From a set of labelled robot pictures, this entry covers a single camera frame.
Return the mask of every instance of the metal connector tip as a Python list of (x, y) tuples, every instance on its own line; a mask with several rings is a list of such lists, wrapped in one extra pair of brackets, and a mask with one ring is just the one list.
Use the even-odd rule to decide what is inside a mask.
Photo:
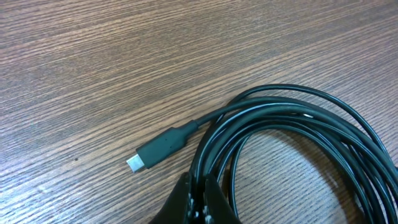
[(128, 159), (127, 164), (129, 164), (130, 168), (132, 169), (133, 172), (138, 172), (140, 171), (143, 167), (145, 167), (144, 162), (141, 160), (141, 158), (136, 154), (135, 156), (131, 157)]

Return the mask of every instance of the wood grain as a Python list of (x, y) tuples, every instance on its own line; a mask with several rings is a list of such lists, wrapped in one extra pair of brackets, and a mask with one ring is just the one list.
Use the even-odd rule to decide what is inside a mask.
[[(341, 98), (398, 165), (394, 1), (5, 0), (2, 14), (0, 223), (147, 223), (204, 129), (139, 174), (134, 149), (264, 83)], [(344, 183), (307, 140), (257, 134), (238, 166), (241, 220), (362, 223)]]

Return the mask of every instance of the black cable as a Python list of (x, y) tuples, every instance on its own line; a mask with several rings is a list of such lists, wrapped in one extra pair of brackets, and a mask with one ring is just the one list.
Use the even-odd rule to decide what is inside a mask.
[[(336, 114), (305, 101), (249, 95), (266, 90), (294, 90), (326, 99), (350, 114), (365, 133)], [(211, 121), (193, 158), (190, 173), (196, 211), (204, 205), (204, 179), (220, 181), (228, 162), (228, 202), (238, 217), (234, 181), (239, 155), (251, 135), (267, 129), (297, 133), (314, 142), (350, 181), (369, 223), (398, 224), (398, 174), (387, 149), (373, 128), (352, 107), (325, 92), (298, 85), (272, 84), (246, 90), (225, 107), (179, 128), (169, 128), (139, 149), (127, 161), (133, 171), (150, 168), (186, 144), (189, 135)]]

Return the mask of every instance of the table surface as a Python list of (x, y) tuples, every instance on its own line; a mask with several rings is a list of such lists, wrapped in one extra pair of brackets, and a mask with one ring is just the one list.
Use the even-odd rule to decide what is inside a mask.
[[(138, 174), (135, 148), (265, 83), (341, 98), (398, 165), (394, 1), (18, 0), (2, 14), (1, 223), (147, 223), (205, 129)], [(243, 223), (363, 222), (329, 160), (291, 133), (251, 138), (236, 188)]]

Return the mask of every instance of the coiled cable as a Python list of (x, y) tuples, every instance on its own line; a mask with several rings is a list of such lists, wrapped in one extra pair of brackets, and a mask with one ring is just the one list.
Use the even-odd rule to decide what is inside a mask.
[[(279, 96), (248, 98), (253, 93), (266, 90), (301, 91), (326, 99), (349, 113), (365, 133), (336, 114), (305, 101)], [(195, 191), (201, 194), (203, 177), (207, 174), (220, 180), (231, 160), (228, 201), (236, 216), (234, 181), (239, 154), (254, 133), (279, 129), (308, 138), (339, 167), (351, 181), (369, 223), (398, 224), (398, 176), (394, 163), (368, 122), (338, 98), (305, 86), (261, 85), (242, 92), (227, 106), (195, 121), (199, 126), (211, 122), (190, 168)]]

